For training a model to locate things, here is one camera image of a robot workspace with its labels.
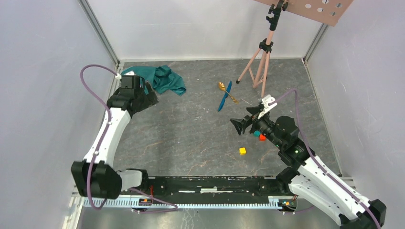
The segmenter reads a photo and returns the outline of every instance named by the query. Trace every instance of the cable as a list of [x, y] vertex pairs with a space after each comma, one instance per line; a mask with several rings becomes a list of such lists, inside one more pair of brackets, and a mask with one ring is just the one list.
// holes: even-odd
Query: cable
[[[103, 68], [103, 69], [105, 69], [105, 70], [107, 70], [107, 71], [113, 73], [114, 75], [117, 75], [117, 74], [115, 73], [115, 71], [113, 71], [113, 70], [111, 70], [111, 69], [109, 69], [109, 68], [107, 68], [107, 67], [104, 67], [104, 66], [102, 66], [102, 65], [99, 65], [99, 64], [89, 64], [89, 65], [86, 65], [86, 66], [84, 66], [84, 67], [82, 68], [82, 70], [80, 71], [80, 80], [82, 81], [83, 86], [86, 88], [86, 90], [87, 90], [92, 96], [94, 96], [94, 98], [96, 98], [96, 99], [103, 105], [104, 109], [107, 111], [108, 123], [110, 123], [110, 122], [111, 122], [111, 111], [110, 111], [110, 109], [108, 108], [107, 104], [106, 104], [100, 97], [98, 97], [98, 95], [97, 95], [96, 93], [94, 93], [94, 92], [89, 88], [89, 86], [86, 84], [85, 79], [84, 79], [84, 77], [83, 77], [83, 72], [84, 72], [87, 68], [90, 68], [90, 67]], [[104, 137], [106, 136], [106, 133], [107, 133], [107, 130], [108, 130], [108, 127], [109, 127], [109, 126], [110, 126], [109, 124], [106, 125], [106, 127], [104, 128], [104, 131], [103, 131], [102, 135], [100, 136], [100, 139], [98, 140], [98, 143], [97, 143], [96, 148], [95, 148], [95, 151], [94, 151], [94, 153], [93, 153], [93, 157], [91, 158], [90, 165], [89, 165], [89, 169], [88, 169], [88, 172], [87, 172], [87, 180], [86, 180], [87, 197], [88, 197], [88, 200], [89, 200], [89, 203], [90, 203], [91, 207], [94, 208], [95, 210], [100, 210], [100, 209], [104, 206], [104, 204], [106, 203], [106, 201], [107, 201], [107, 198], [104, 199], [104, 201], [101, 203], [101, 205], [100, 205], [99, 207], [96, 207], [96, 206], [94, 205], [93, 199], [92, 199], [92, 197], [91, 197], [91, 190], [90, 190], [91, 182], [90, 182], [90, 178], [91, 178], [91, 171], [92, 171], [92, 169], [93, 169], [93, 165], [94, 165], [94, 162], [95, 162], [96, 157], [97, 157], [97, 154], [98, 154], [98, 150], [100, 149], [101, 143], [103, 142], [103, 139], [104, 139]]]
[[166, 201], [164, 201], [164, 200], [161, 200], [161, 199], [155, 198], [155, 197], [153, 197], [153, 196], [150, 196], [150, 195], [148, 195], [148, 194], [146, 194], [146, 193], [144, 193], [144, 192], [142, 192], [142, 191], [140, 191], [140, 190], [138, 190], [138, 189], [136, 189], [136, 188], [134, 188], [134, 187], [131, 187], [131, 188], [129, 188], [128, 190], [138, 192], [139, 194], [144, 195], [144, 196], [146, 196], [146, 197], [148, 197], [148, 198], [151, 198], [152, 200], [155, 200], [155, 201], [157, 201], [157, 202], [159, 202], [159, 203], [167, 204], [167, 205], [170, 205], [170, 206], [173, 206], [173, 207], [174, 207], [174, 208], [169, 208], [169, 209], [165, 209], [165, 210], [157, 210], [157, 211], [138, 211], [138, 213], [140, 213], [140, 214], [169, 212], [169, 211], [175, 211], [175, 210], [177, 210], [177, 209], [179, 208], [179, 207], [178, 207], [177, 205], [175, 205], [175, 204], [172, 204], [172, 203], [166, 202]]
[[[83, 72], [84, 72], [87, 68], [89, 68], [89, 67], [99, 67], [99, 68], [103, 68], [103, 69], [105, 69], [105, 70], [107, 70], [107, 71], [113, 73], [115, 76], [117, 75], [117, 73], [115, 73], [113, 70], [111, 70], [111, 69], [109, 69], [109, 68], [107, 68], [107, 67], [104, 67], [104, 66], [102, 66], [102, 65], [99, 65], [99, 64], [89, 64], [89, 65], [86, 65], [86, 66], [84, 66], [84, 67], [82, 68], [82, 70], [80, 71], [80, 80], [82, 81], [83, 86], [86, 88], [86, 90], [87, 90], [92, 96], [94, 96], [94, 97], [103, 105], [104, 109], [107, 111], [107, 116], [108, 116], [108, 123], [107, 123], [106, 127], [104, 128], [104, 131], [103, 131], [102, 135], [100, 136], [100, 139], [98, 140], [98, 143], [97, 143], [96, 148], [95, 148], [95, 152], [93, 153], [93, 157], [91, 158], [90, 165], [89, 165], [89, 169], [88, 169], [88, 172], [87, 172], [87, 180], [86, 180], [87, 198], [88, 198], [88, 200], [89, 200], [89, 203], [90, 203], [91, 207], [94, 208], [95, 210], [100, 210], [100, 209], [104, 206], [104, 204], [106, 203], [107, 198], [104, 199], [104, 201], [101, 203], [100, 206], [96, 207], [96, 206], [94, 205], [93, 199], [92, 199], [92, 197], [91, 197], [91, 190], [90, 190], [91, 180], [90, 180], [90, 179], [91, 179], [91, 171], [92, 171], [92, 169], [93, 169], [94, 162], [95, 162], [96, 157], [97, 157], [97, 155], [98, 155], [98, 150], [100, 149], [101, 143], [103, 142], [104, 137], [106, 136], [108, 127], [110, 126], [109, 123], [111, 122], [111, 111], [110, 111], [110, 109], [108, 108], [107, 104], [106, 104], [96, 93], [94, 93], [94, 92], [89, 88], [89, 86], [86, 84], [86, 82], [85, 82], [85, 80], [84, 80], [84, 77], [83, 77]], [[147, 197], [149, 197], [149, 198], [151, 198], [151, 199], [153, 199], [153, 200], [155, 200], [155, 201], [157, 201], [157, 202], [160, 202], [160, 203], [163, 203], [163, 204], [167, 204], [167, 205], [170, 205], [170, 206], [174, 206], [174, 208], [170, 208], [170, 209], [159, 210], [159, 211], [150, 211], [150, 212], [140, 212], [140, 213], [159, 213], [159, 212], [175, 211], [175, 210], [177, 210], [177, 208], [178, 208], [178, 206], [175, 205], [175, 204], [168, 203], [168, 202], [165, 202], [165, 201], [163, 201], [163, 200], [154, 198], [154, 197], [152, 197], [152, 196], [150, 196], [150, 195], [148, 195], [148, 194], [146, 194], [146, 193], [144, 193], [144, 192], [142, 192], [142, 191], [140, 191], [140, 190], [138, 190], [138, 189], [136, 189], [136, 188], [130, 188], [129, 190], [136, 191], [136, 192], [138, 192], [138, 193], [140, 193], [140, 194], [142, 194], [142, 195], [144, 195], [144, 196], [147, 196]]]
[[286, 205], [286, 208], [291, 209], [291, 210], [293, 210], [293, 211], [295, 211], [295, 209], [297, 209], [297, 208], [292, 208], [292, 207], [287, 206], [287, 205]]
[[311, 207], [303, 209], [303, 210], [294, 211], [294, 212], [282, 211], [281, 213], [283, 213], [283, 215], [295, 215], [297, 213], [303, 213], [303, 212], [309, 211], [309, 210], [313, 209], [314, 207], [315, 206], [312, 205]]
[[309, 148], [307, 138], [305, 137], [304, 132], [302, 131], [302, 126], [301, 122], [299, 120], [299, 112], [298, 112], [298, 91], [296, 88], [291, 88], [289, 91], [284, 93], [282, 96], [280, 96], [278, 99], [276, 99], [274, 102], [269, 103], [268, 105], [275, 104], [279, 102], [280, 100], [284, 99], [288, 94], [295, 92], [295, 111], [297, 115], [297, 124], [298, 124], [298, 129], [299, 132], [301, 133], [302, 136], [302, 141], [304, 142], [305, 148], [307, 149], [309, 155], [311, 156], [312, 160], [315, 162], [315, 164], [321, 169], [321, 171], [326, 174], [331, 180], [333, 180], [339, 187], [341, 187], [345, 192], [347, 192], [355, 201], [357, 201], [364, 209], [367, 211], [367, 213], [370, 215], [370, 217], [373, 219], [375, 225], [377, 226], [377, 229], [381, 229], [380, 223], [378, 222], [377, 218], [375, 215], [368, 209], [368, 207], [360, 201], [359, 198], [357, 198], [356, 195], [354, 195], [349, 189], [347, 189], [344, 185], [342, 185], [336, 178], [334, 178], [331, 174], [327, 173], [326, 169], [319, 163], [319, 161], [316, 160], [314, 154], [312, 153], [311, 149]]

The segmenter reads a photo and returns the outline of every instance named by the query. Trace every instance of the small block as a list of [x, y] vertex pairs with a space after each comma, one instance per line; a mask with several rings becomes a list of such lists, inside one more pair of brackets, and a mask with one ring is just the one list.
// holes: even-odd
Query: small block
[[266, 137], [264, 135], [259, 136], [259, 141], [264, 142], [266, 140]]
[[259, 136], [260, 136], [260, 131], [256, 130], [256, 131], [253, 133], [253, 135], [254, 135], [255, 137], [259, 137]]
[[246, 154], [246, 149], [244, 147], [239, 148], [239, 154], [240, 155], [245, 155]]

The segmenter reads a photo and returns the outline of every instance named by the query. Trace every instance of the yellow cube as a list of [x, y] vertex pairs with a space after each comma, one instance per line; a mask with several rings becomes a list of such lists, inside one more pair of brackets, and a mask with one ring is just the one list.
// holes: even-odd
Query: yellow cube
[[246, 154], [246, 149], [244, 147], [239, 148], [239, 154], [240, 155], [245, 155]]

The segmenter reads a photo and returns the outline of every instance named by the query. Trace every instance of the white wall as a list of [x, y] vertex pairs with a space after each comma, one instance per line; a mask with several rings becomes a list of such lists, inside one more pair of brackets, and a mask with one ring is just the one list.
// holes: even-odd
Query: white wall
[[[251, 58], [269, 7], [253, 0], [88, 0], [122, 60]], [[272, 57], [303, 57], [320, 23], [283, 12]]]
[[[0, 228], [61, 228], [103, 108], [80, 83], [90, 63], [113, 67], [78, 1], [0, 3]], [[103, 98], [111, 74], [89, 70]]]
[[405, 2], [355, 0], [329, 28], [309, 72], [345, 174], [403, 228]]

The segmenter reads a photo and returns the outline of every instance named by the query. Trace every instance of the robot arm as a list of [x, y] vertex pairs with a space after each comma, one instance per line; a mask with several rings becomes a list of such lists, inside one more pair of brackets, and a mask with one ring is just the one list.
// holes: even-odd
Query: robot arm
[[277, 105], [274, 101], [268, 95], [260, 101], [259, 106], [246, 108], [251, 116], [231, 119], [231, 122], [240, 135], [252, 125], [250, 133], [259, 131], [280, 150], [278, 155], [289, 166], [277, 176], [283, 186], [324, 211], [341, 228], [375, 227], [365, 207], [374, 214], [380, 225], [384, 224], [386, 206], [378, 199], [370, 201], [348, 186], [312, 149], [311, 156], [304, 142], [298, 138], [299, 129], [293, 118], [281, 116], [275, 123], [270, 120], [268, 112]]
[[[121, 87], [107, 101], [111, 121], [109, 122], [107, 118], [103, 120], [100, 131], [83, 161], [75, 161], [72, 164], [71, 172], [81, 196], [87, 197], [87, 173], [94, 154], [96, 157], [90, 179], [92, 197], [116, 199], [121, 191], [142, 184], [144, 178], [148, 176], [146, 171], [139, 169], [115, 171], [114, 156], [122, 133], [132, 116], [157, 102], [159, 101], [152, 87], [142, 77], [134, 74], [122, 76]], [[100, 143], [106, 125], [109, 127]], [[101, 145], [99, 150], [95, 151], [97, 144]]]

